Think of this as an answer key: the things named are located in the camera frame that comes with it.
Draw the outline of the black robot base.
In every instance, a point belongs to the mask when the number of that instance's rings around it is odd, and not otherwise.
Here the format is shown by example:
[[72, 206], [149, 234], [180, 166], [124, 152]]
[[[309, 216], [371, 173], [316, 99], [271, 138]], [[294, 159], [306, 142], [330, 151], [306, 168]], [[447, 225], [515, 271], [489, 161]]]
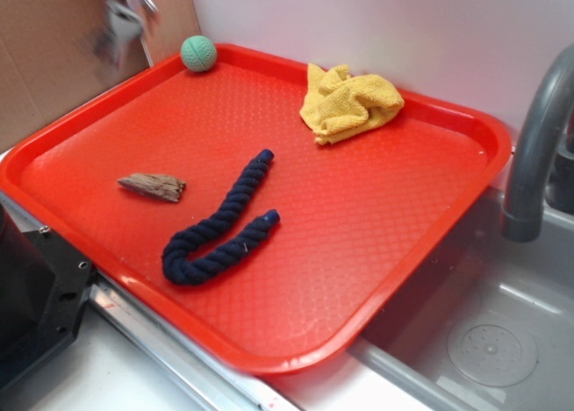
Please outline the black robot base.
[[57, 232], [23, 232], [1, 209], [2, 393], [75, 341], [93, 277]]

